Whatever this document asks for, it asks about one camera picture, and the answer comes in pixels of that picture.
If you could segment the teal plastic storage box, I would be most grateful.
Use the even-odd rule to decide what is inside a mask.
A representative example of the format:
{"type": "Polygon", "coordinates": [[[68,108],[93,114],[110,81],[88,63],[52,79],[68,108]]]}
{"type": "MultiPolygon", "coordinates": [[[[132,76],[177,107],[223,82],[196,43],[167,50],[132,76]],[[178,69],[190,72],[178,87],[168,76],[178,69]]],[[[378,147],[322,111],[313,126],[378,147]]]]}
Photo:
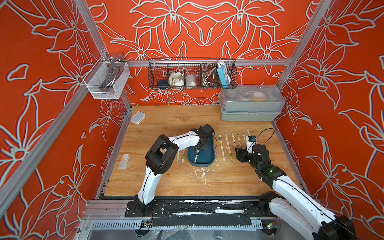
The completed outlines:
{"type": "Polygon", "coordinates": [[[195,147],[189,147],[188,148],[188,161],[190,164],[194,167],[209,167],[211,166],[215,161],[215,140],[214,140],[214,147],[209,148],[207,150],[201,150],[199,152],[197,162],[194,163],[195,155],[196,155],[196,148],[195,147]]]}

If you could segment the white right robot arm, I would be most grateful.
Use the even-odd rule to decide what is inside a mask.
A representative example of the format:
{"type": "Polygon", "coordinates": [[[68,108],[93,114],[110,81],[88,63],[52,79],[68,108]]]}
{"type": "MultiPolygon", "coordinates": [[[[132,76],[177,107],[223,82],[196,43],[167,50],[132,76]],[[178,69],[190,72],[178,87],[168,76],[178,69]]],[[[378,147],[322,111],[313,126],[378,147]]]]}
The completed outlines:
{"type": "Polygon", "coordinates": [[[250,164],[260,180],[271,188],[259,202],[260,213],[271,213],[284,220],[306,240],[358,238],[351,220],[320,205],[273,165],[264,145],[252,145],[251,150],[236,148],[235,152],[237,160],[250,164]]]}

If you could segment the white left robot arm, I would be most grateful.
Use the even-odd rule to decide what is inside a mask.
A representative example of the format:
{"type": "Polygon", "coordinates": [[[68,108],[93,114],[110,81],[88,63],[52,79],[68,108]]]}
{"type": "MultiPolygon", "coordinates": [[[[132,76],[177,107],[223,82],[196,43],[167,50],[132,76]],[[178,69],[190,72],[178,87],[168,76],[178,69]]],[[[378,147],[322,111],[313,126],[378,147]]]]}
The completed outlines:
{"type": "Polygon", "coordinates": [[[161,177],[171,168],[177,154],[188,150],[188,161],[194,167],[209,167],[215,161],[215,131],[206,124],[186,134],[167,137],[160,135],[146,154],[146,175],[134,202],[141,212],[155,198],[161,177]]]}

